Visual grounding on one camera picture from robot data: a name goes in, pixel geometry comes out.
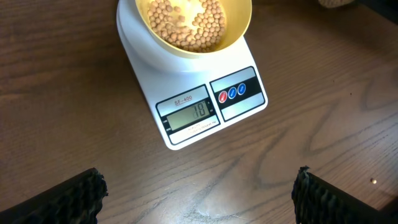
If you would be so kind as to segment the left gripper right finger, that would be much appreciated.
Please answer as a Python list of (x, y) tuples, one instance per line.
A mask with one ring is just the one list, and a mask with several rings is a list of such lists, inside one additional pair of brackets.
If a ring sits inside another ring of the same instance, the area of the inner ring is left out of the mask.
[(388, 224), (397, 223), (397, 209), (388, 214), (310, 173), (298, 170), (291, 198), (295, 222), (301, 224)]

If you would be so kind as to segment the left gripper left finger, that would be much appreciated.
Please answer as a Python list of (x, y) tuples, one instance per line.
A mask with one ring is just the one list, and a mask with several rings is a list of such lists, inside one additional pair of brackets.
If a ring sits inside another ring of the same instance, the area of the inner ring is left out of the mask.
[(106, 196), (104, 176), (91, 168), (2, 211), (1, 223), (97, 224)]

